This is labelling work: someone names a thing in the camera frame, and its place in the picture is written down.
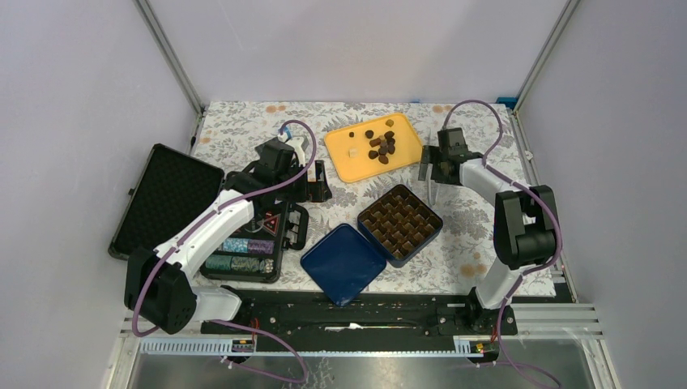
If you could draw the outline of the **blue tin with brown insert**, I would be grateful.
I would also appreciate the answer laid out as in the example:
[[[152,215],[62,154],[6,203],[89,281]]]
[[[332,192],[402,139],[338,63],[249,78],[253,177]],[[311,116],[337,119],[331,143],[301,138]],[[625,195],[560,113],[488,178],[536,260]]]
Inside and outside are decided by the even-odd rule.
[[[359,231],[392,266],[401,268],[442,230],[443,220],[405,185],[398,184],[365,208]]]

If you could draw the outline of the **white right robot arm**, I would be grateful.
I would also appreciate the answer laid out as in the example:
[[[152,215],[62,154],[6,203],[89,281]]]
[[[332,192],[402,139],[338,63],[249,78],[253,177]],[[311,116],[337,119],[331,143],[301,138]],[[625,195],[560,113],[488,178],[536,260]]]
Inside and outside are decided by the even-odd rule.
[[[473,190],[494,207],[493,246],[496,261],[467,296],[464,322],[484,334],[496,323],[530,270],[557,251],[555,198],[547,186],[514,181],[469,150],[461,128],[443,128],[436,146],[425,145],[419,179]]]

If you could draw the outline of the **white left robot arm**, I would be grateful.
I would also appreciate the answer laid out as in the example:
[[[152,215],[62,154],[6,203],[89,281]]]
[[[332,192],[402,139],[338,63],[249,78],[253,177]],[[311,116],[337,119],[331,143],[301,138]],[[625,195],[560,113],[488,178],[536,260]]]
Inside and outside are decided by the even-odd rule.
[[[233,291],[222,287],[193,287],[193,276],[212,252],[238,229],[282,203],[286,193],[304,177],[315,161],[317,146],[313,138],[278,136],[261,146],[261,159],[298,159],[298,171],[288,173],[292,162],[276,162],[274,177],[287,175],[281,182],[256,180],[252,171],[239,172],[236,178],[247,185],[245,190],[232,186],[220,191],[207,209],[151,250],[138,248],[127,259],[124,304],[132,310],[132,331],[136,336],[150,335],[140,331],[138,320],[144,317],[173,335],[190,322],[218,322],[229,331],[240,333],[251,322],[249,308]]]

